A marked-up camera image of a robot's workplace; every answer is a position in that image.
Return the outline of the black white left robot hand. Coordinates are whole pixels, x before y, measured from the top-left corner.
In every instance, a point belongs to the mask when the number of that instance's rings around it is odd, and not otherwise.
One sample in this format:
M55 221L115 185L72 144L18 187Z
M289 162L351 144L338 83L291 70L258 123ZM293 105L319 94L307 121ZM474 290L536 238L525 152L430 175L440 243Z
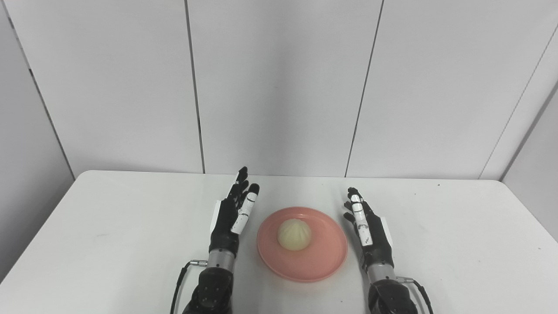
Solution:
M217 250L237 256L240 235L249 221L259 191L260 186L257 183L249 183L248 167L239 169L228 195L219 203L209 252Z

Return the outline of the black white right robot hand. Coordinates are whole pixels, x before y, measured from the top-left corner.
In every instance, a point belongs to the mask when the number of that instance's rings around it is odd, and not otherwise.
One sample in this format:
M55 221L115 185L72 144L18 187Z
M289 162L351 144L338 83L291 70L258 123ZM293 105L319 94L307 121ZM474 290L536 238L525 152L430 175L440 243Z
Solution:
M353 225L361 243L362 269L367 271L374 264L394 267L392 246L385 234L382 219L374 213L356 188L347 189L347 198L349 200L344 203L347 211L343 217Z

